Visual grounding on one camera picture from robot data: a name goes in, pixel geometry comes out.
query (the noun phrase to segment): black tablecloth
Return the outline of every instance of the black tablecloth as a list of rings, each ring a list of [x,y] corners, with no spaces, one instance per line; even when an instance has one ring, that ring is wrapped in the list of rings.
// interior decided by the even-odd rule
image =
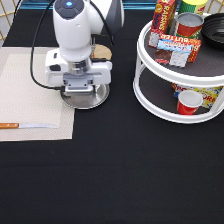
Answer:
[[[20,10],[4,46],[30,47],[41,14]],[[224,222],[224,113],[176,124],[134,95],[136,43],[152,15],[125,11],[109,98],[76,110],[72,140],[0,143],[1,224]],[[37,46],[57,46],[52,12]]]

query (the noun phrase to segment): cable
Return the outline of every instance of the cable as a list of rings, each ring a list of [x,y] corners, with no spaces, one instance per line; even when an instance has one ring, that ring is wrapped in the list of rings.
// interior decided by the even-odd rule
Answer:
[[[15,16],[16,16],[16,13],[17,13],[17,11],[18,11],[18,8],[19,8],[19,5],[20,5],[21,1],[22,1],[22,0],[19,0],[18,3],[17,3],[17,5],[16,5],[13,19],[14,19]]]
[[[90,4],[95,8],[95,10],[98,12],[99,16],[101,17],[101,19],[102,19],[102,21],[104,23],[104,26],[105,26],[105,28],[107,30],[107,33],[108,33],[108,35],[110,37],[111,45],[114,46],[113,36],[111,35],[110,29],[109,29],[109,27],[107,25],[107,22],[105,21],[103,15],[102,15],[102,13],[100,12],[100,10],[97,8],[97,6],[92,1],[90,1]]]
[[[38,35],[38,33],[39,33],[39,30],[40,30],[40,26],[41,26],[41,24],[42,24],[42,22],[43,22],[43,19],[44,19],[45,15],[46,15],[48,9],[50,8],[50,6],[54,3],[54,1],[55,1],[55,0],[52,0],[52,1],[48,4],[47,8],[44,10],[44,13],[43,13],[42,16],[41,16],[41,19],[40,19],[40,21],[39,21],[39,24],[38,24],[38,26],[37,26],[37,29],[36,29],[36,32],[35,32],[35,35],[34,35],[33,44],[32,44],[32,49],[31,49],[31,58],[30,58],[30,74],[31,74],[31,77],[32,77],[33,81],[34,81],[37,85],[39,85],[39,86],[41,86],[41,87],[43,87],[43,88],[45,88],[45,89],[54,89],[54,90],[65,91],[65,87],[64,87],[64,86],[63,86],[63,87],[50,87],[50,86],[42,85],[42,84],[40,84],[39,82],[37,82],[37,80],[34,78],[34,75],[33,75],[33,53],[34,53],[35,42],[36,42],[37,35]]]

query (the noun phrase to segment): red plastic cup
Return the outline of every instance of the red plastic cup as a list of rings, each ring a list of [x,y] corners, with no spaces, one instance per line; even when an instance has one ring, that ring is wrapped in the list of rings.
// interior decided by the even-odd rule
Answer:
[[[177,111],[182,115],[193,115],[203,103],[201,93],[184,90],[178,95]]]

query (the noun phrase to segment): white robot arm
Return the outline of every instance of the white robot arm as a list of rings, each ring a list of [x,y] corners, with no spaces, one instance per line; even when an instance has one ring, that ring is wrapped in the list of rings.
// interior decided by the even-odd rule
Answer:
[[[65,95],[96,94],[95,86],[111,82],[109,61],[92,62],[91,34],[105,33],[101,11],[112,34],[124,23],[121,0],[56,0],[53,7],[54,29],[59,48],[46,57],[46,74],[51,86],[65,86]]]

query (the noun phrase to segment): shelf tier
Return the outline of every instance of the shelf tier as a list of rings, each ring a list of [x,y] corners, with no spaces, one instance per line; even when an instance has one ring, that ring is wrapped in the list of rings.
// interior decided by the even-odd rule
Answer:
[[[148,46],[152,21],[141,31],[137,51],[144,65],[157,76],[180,85],[218,87],[224,85],[224,51],[207,45],[203,39],[194,63],[185,68],[163,66],[154,61],[156,49]]]
[[[217,116],[221,110],[213,111],[200,107],[195,115],[180,115],[177,112],[177,98],[171,83],[156,76],[144,65],[140,69],[139,82],[133,84],[138,101],[154,115],[176,123],[200,123]]]

